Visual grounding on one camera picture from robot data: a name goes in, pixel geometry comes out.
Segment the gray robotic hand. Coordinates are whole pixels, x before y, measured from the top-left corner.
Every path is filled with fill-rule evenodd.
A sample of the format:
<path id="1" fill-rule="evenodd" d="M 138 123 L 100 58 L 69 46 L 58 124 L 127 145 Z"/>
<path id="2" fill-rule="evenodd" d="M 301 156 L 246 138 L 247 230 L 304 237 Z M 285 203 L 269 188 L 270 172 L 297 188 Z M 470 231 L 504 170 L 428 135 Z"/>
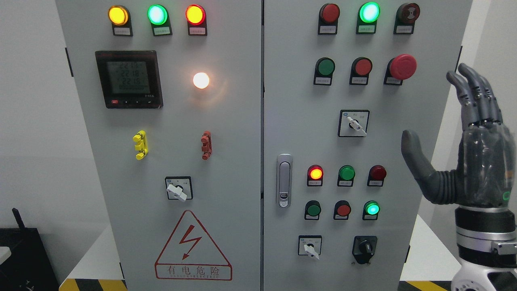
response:
<path id="1" fill-rule="evenodd" d="M 431 203 L 474 208 L 504 208 L 515 180 L 516 145 L 503 123 L 489 81 L 467 64 L 449 71 L 447 81 L 460 103 L 462 137 L 457 168 L 435 170 L 423 155 L 419 136 L 405 130 L 401 152 L 423 196 Z"/>

